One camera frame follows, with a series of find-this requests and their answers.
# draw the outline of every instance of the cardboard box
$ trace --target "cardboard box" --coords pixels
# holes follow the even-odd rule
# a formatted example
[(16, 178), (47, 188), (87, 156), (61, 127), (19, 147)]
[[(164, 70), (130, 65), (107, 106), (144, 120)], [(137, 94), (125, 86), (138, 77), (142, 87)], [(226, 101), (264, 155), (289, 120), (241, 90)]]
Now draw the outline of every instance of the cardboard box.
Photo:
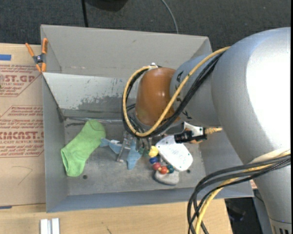
[(42, 76), (25, 44), (0, 43), (0, 54), (11, 55), (0, 61), (0, 206), (44, 203)]
[[(194, 162), (176, 186), (155, 182), (147, 158), (129, 171), (108, 147), (91, 154), (80, 177), (66, 176), (60, 149), (85, 119), (102, 121), (107, 138), (122, 142), (120, 100), (135, 70), (152, 62), (177, 69), (211, 49), (206, 37), (122, 30), (42, 25), (41, 36), (49, 41), (42, 82), (48, 212), (187, 201), (205, 175), (242, 164), (226, 135), (218, 133), (200, 146), (188, 145)], [(134, 89), (130, 99), (135, 100)], [(252, 196), (249, 183), (218, 195), (241, 196)]]

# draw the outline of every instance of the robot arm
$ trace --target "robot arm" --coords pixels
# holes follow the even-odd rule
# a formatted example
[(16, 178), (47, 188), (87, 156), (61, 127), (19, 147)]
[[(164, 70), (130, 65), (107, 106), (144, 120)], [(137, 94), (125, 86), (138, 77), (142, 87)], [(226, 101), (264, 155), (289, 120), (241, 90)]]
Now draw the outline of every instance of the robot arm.
[[(178, 86), (178, 75), (186, 75), (200, 59), (177, 70), (171, 92)], [(290, 66), (290, 28), (247, 37), (223, 54), (181, 117), (193, 124), (221, 126), (244, 164), (290, 150)], [(273, 233), (292, 233), (291, 166), (254, 181)]]

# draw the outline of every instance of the white plastic object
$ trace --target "white plastic object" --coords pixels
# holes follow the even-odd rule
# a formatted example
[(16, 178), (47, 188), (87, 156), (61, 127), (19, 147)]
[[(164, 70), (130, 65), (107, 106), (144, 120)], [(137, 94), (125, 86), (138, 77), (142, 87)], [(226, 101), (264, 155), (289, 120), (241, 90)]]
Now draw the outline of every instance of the white plastic object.
[(174, 136), (167, 136), (156, 143), (160, 156), (177, 171), (187, 170), (193, 157), (182, 143), (176, 143)]

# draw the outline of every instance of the white object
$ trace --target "white object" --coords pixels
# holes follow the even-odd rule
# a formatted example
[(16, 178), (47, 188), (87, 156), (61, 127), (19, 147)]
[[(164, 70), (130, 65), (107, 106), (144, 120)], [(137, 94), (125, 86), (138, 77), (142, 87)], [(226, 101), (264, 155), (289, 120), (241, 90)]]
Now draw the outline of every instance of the white object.
[(60, 234), (60, 219), (41, 219), (40, 234)]
[(193, 157), (182, 143), (176, 143), (174, 136), (167, 136), (156, 143), (160, 156), (177, 171), (185, 171), (193, 162)]
[(179, 182), (179, 172), (174, 171), (171, 174), (161, 174), (158, 170), (155, 172), (154, 177), (161, 183), (166, 185), (176, 185)]

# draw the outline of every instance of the green cloth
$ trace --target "green cloth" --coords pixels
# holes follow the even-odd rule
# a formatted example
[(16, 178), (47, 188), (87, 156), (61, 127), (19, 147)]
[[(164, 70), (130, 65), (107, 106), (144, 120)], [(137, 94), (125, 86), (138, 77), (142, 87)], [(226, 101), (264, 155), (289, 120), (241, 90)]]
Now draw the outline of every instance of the green cloth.
[(101, 138), (105, 138), (105, 129), (101, 123), (92, 119), (87, 121), (77, 136), (61, 149), (67, 176), (77, 177), (82, 174), (85, 162), (100, 145)]

